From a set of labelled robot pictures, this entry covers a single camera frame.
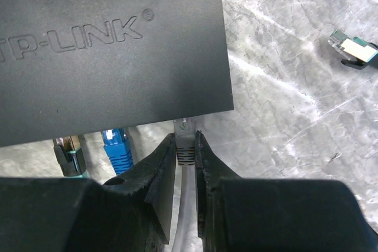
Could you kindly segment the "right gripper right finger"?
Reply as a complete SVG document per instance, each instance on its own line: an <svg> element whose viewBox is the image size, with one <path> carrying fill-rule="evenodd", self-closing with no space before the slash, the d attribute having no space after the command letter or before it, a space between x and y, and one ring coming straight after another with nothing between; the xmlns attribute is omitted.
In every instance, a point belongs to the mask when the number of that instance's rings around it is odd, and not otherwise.
<svg viewBox="0 0 378 252"><path fill-rule="evenodd" d="M242 178L195 135L197 230L204 251L376 251L351 189L330 179Z"/></svg>

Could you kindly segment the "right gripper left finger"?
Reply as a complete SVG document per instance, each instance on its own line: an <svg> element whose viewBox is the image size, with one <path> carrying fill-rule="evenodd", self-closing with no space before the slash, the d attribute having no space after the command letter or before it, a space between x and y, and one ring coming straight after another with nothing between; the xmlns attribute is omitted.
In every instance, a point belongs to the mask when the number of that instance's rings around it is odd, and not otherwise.
<svg viewBox="0 0 378 252"><path fill-rule="evenodd" d="M162 251L170 240L176 144L130 170L89 178L2 178L2 251Z"/></svg>

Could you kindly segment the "black network switch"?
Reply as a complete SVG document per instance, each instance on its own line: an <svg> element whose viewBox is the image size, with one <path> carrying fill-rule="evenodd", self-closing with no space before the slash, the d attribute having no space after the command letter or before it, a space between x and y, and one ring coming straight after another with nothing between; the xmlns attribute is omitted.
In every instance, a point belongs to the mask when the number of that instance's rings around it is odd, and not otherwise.
<svg viewBox="0 0 378 252"><path fill-rule="evenodd" d="M233 110L221 0L1 0L1 145Z"/></svg>

